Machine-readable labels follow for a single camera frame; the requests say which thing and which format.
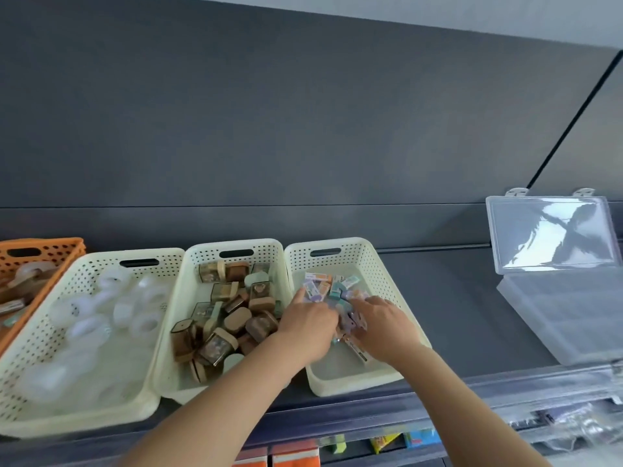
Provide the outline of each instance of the orange box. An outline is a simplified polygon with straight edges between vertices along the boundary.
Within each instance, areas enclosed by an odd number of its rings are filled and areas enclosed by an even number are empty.
[[[41,305],[41,302],[56,285],[58,279],[77,258],[86,253],[87,249],[82,238],[28,238],[0,242],[0,280],[12,278],[19,266],[28,262],[47,260],[54,262],[58,267],[52,278],[45,284],[35,299],[32,300],[32,303],[27,306],[26,311],[13,327],[7,329],[4,326],[0,326],[0,356],[4,354],[7,347],[13,342],[39,305]],[[15,255],[26,254],[28,254],[27,257],[15,257]]]

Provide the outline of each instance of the person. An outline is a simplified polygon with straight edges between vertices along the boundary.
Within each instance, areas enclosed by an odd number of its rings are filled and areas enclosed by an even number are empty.
[[[299,290],[279,329],[148,433],[123,466],[230,467],[255,424],[290,379],[331,346],[338,314],[305,303]],[[417,393],[456,467],[548,466],[549,463],[476,396],[392,302],[352,300],[367,330],[354,336],[375,359],[398,370]]]

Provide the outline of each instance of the person's right hand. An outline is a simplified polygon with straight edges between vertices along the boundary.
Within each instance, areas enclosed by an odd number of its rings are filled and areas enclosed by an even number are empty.
[[[421,345],[416,325],[391,301],[370,296],[349,303],[365,318],[368,327],[353,330],[354,337],[376,360],[395,365],[402,355]]]

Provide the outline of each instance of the plastic box lid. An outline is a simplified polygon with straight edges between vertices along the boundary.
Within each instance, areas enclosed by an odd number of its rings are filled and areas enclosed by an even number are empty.
[[[620,267],[605,197],[487,197],[498,274]]]

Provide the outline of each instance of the yellow package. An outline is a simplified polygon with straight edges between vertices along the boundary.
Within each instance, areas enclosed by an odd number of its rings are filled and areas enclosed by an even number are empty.
[[[390,442],[392,442],[394,439],[400,436],[400,434],[402,433],[388,434],[386,436],[378,436],[376,438],[370,439],[370,444],[372,445],[372,448],[374,449],[374,453],[378,454],[379,452],[381,452],[381,450],[383,450],[383,448],[386,445],[388,445]]]

